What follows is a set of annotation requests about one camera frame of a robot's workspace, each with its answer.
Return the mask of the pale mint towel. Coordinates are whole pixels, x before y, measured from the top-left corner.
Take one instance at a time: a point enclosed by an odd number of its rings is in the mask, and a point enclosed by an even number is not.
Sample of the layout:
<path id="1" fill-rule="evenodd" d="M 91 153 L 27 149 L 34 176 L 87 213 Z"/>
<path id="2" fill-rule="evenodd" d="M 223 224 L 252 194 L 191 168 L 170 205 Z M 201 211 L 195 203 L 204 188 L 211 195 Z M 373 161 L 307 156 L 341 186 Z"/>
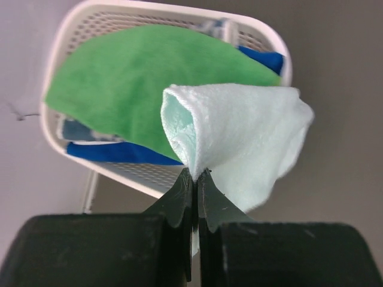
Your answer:
<path id="1" fill-rule="evenodd" d="M 315 114 L 294 87 L 210 84 L 164 89 L 160 116 L 192 178 L 211 170 L 217 188 L 248 212 L 294 167 Z"/>

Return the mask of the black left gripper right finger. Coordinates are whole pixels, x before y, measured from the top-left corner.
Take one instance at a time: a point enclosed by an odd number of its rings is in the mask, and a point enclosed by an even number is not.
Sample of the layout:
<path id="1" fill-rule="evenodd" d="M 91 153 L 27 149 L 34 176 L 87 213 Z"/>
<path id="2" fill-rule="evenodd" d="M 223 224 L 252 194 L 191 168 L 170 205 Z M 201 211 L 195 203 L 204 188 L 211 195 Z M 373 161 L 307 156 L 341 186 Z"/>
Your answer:
<path id="1" fill-rule="evenodd" d="M 381 286 L 361 234 L 324 222 L 258 222 L 208 170 L 196 183 L 202 286 Z"/>

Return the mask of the green towel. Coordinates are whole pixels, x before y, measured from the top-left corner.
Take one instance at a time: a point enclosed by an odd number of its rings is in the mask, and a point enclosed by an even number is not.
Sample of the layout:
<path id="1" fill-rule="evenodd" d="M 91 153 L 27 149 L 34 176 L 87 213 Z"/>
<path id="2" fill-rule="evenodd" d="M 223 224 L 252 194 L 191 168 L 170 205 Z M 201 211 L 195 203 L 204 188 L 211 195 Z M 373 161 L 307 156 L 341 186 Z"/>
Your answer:
<path id="1" fill-rule="evenodd" d="M 80 45 L 55 72 L 45 103 L 88 128 L 179 160 L 163 131 L 165 88 L 235 83 L 277 86 L 281 74 L 219 39 L 145 25 Z"/>

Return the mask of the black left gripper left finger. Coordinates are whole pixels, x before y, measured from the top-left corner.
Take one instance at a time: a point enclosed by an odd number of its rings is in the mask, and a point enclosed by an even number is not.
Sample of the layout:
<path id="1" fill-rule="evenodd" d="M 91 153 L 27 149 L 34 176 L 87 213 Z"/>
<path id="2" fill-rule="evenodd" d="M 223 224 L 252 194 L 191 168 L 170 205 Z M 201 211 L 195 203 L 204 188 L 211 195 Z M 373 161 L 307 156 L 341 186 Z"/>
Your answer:
<path id="1" fill-rule="evenodd" d="M 141 213 L 35 216 L 11 244 L 1 285 L 186 286 L 192 193 L 192 177 L 183 169 Z"/>

